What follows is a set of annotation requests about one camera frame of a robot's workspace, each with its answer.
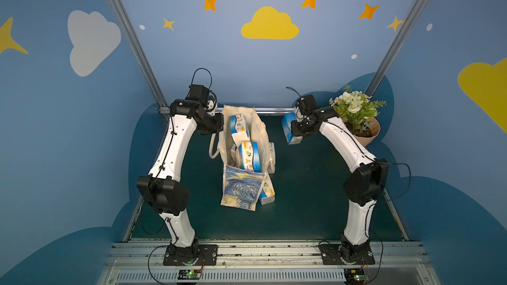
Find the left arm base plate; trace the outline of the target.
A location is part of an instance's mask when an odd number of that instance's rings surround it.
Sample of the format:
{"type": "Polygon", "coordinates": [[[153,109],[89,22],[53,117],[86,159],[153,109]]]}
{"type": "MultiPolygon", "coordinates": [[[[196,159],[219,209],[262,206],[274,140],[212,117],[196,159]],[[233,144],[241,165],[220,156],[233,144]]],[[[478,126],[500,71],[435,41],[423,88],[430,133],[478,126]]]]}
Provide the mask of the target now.
{"type": "Polygon", "coordinates": [[[218,245],[192,245],[187,248],[169,245],[164,255],[164,266],[215,266],[218,256],[218,245]]]}

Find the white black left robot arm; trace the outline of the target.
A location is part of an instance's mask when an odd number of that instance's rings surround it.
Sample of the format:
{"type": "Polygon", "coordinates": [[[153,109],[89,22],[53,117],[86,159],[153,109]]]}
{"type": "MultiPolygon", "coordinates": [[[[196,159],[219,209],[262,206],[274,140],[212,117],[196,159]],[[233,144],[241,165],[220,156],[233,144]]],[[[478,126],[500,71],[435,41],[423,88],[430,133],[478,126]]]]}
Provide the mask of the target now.
{"type": "Polygon", "coordinates": [[[216,113],[215,100],[175,100],[170,106],[165,139],[147,175],[137,188],[149,206],[164,221],[171,242],[166,246],[165,265],[196,265],[202,254],[198,237],[187,213],[189,189],[181,183],[182,165],[195,132],[215,134],[223,130],[223,115],[216,113]]]}

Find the canvas bag starry night print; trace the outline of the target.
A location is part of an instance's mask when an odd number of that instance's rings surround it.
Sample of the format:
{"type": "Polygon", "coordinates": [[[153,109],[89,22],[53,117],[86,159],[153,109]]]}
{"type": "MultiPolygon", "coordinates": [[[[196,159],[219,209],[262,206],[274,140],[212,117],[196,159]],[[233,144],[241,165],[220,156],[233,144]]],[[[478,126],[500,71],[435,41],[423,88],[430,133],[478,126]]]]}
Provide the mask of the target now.
{"type": "Polygon", "coordinates": [[[255,211],[263,194],[275,197],[270,174],[275,172],[273,147],[265,123],[255,109],[225,106],[223,130],[213,135],[209,156],[223,161],[225,207],[255,211]]]}

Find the purple snail tissue pack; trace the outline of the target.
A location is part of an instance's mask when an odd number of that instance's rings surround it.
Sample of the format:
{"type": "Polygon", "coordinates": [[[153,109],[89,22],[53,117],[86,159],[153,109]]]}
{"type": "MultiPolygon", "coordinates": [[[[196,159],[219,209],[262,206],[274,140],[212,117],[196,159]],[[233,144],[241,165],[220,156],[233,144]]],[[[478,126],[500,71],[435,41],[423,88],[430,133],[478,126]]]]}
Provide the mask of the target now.
{"type": "Polygon", "coordinates": [[[256,142],[243,142],[236,149],[237,165],[250,172],[261,172],[260,153],[256,142]]]}

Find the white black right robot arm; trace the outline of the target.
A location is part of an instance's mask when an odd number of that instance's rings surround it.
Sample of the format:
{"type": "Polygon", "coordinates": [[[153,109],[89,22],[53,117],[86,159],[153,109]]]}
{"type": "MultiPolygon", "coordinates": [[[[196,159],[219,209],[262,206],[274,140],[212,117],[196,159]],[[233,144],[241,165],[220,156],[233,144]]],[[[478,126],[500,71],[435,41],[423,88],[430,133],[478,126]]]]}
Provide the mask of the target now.
{"type": "Polygon", "coordinates": [[[345,264],[355,264],[371,251],[370,222],[378,198],[386,186],[389,164],[365,149],[333,108],[318,108],[301,100],[296,105],[295,113],[297,119],[290,123],[292,135],[306,137],[322,134],[349,167],[351,175],[343,184],[349,208],[339,256],[345,264]]]}

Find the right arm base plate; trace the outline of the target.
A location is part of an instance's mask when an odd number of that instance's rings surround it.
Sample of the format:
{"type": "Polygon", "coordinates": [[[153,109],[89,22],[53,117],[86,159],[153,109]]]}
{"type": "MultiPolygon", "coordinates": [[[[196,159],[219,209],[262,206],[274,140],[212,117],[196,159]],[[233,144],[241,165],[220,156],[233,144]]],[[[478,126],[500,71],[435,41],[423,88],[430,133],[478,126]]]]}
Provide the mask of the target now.
{"type": "Polygon", "coordinates": [[[374,265],[376,260],[368,243],[361,245],[318,245],[324,265],[374,265]]]}

